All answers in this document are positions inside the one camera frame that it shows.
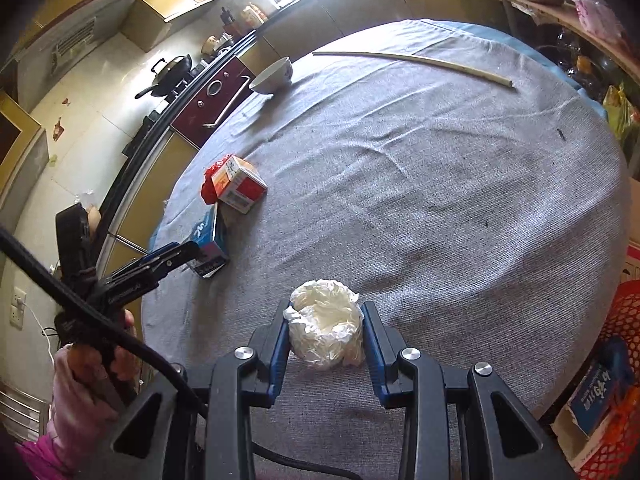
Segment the left hand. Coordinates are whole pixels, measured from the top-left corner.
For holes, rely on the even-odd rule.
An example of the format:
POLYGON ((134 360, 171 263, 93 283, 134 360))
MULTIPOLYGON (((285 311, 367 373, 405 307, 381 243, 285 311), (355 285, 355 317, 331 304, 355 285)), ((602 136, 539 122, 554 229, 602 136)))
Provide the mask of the left hand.
POLYGON ((104 366, 100 352, 88 344, 68 344, 56 352, 48 436, 65 468, 77 470, 118 419, 114 408, 96 393, 96 384, 109 380, 110 373, 130 382, 139 370, 139 360, 120 347, 110 366, 104 366))

